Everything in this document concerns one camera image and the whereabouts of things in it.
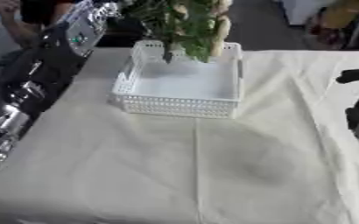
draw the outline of person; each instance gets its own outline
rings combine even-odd
[[[55,23],[79,0],[0,0],[0,18],[13,40],[28,48],[43,27]],[[20,11],[21,20],[16,19]]]

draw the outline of basket handle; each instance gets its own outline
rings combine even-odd
[[[133,62],[133,58],[129,57],[123,66],[123,68],[119,71],[118,77],[124,77],[127,81],[130,79],[130,74],[133,71],[133,67],[135,66]]]

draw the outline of person's hand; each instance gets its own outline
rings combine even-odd
[[[14,21],[20,9],[20,0],[0,0],[0,17],[4,22]]]

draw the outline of robotic arm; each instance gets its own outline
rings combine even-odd
[[[48,110],[80,72],[106,31],[107,18],[121,18],[132,1],[76,4],[57,24],[39,35],[0,77],[0,165],[39,116]]]

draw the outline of white plastic basket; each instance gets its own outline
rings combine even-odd
[[[139,41],[116,79],[109,102],[129,113],[202,118],[235,118],[243,97],[242,49],[225,43],[208,63],[183,50],[162,60],[163,44]]]

